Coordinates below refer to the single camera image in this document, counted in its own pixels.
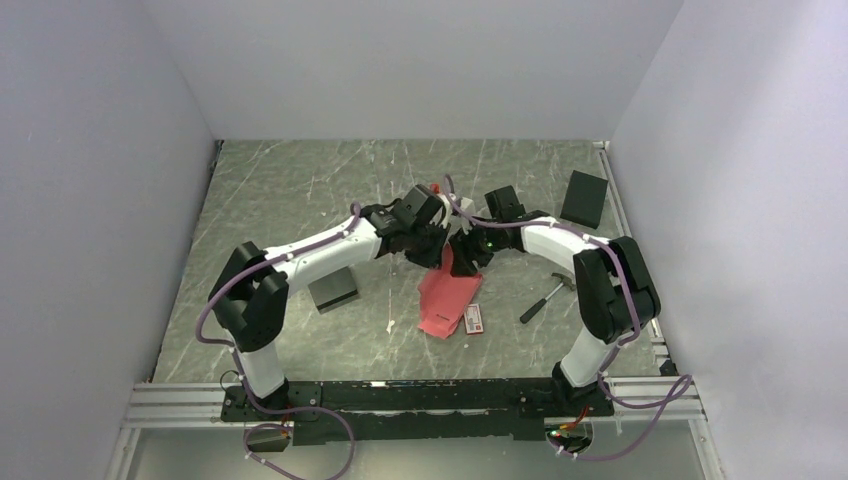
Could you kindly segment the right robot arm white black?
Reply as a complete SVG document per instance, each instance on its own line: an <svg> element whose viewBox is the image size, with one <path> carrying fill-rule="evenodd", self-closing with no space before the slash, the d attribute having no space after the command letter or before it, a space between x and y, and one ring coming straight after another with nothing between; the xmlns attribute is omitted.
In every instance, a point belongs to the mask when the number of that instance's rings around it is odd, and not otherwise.
<svg viewBox="0 0 848 480"><path fill-rule="evenodd" d="M583 325L554 369L562 381L550 392L557 411L578 413L589 402L588 386L660 313L659 295L638 243L629 236L590 235L545 212L527 211L511 186L489 193L489 218L472 215L453 192L445 200L464 221L449 240L452 275L473 276L495 253L512 249L544 258L573 277Z"/></svg>

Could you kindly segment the black box near left arm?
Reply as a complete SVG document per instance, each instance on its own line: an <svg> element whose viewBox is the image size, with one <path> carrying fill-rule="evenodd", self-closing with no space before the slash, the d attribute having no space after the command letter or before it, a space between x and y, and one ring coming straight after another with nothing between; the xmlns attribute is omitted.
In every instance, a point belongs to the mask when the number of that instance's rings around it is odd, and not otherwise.
<svg viewBox="0 0 848 480"><path fill-rule="evenodd" d="M359 290L349 267L328 274L308 285L313 303L320 314L344 306L359 297Z"/></svg>

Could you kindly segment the red cardboard paper box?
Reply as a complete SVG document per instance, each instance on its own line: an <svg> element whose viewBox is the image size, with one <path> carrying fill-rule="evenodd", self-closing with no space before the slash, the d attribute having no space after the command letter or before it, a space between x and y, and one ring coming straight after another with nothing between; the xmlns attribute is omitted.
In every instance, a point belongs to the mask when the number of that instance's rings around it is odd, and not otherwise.
<svg viewBox="0 0 848 480"><path fill-rule="evenodd" d="M447 339L457 329L466 308L483 282L483 275L453 276L453 252L450 245L442 250L442 266L430 269L418 286L420 322L424 333Z"/></svg>

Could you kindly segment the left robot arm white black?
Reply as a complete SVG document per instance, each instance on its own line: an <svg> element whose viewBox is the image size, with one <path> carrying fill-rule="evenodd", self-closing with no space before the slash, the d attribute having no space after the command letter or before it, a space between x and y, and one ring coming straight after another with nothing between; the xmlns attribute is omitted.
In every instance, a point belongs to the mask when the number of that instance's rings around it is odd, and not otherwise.
<svg viewBox="0 0 848 480"><path fill-rule="evenodd" d="M349 219L303 240L267 249L247 242L232 252L198 321L213 315L225 329L220 343L251 389L247 404L258 417L275 419L287 406L288 380L276 342L288 300L332 273L389 254L438 267L454 199L418 184L389 204L354 202Z"/></svg>

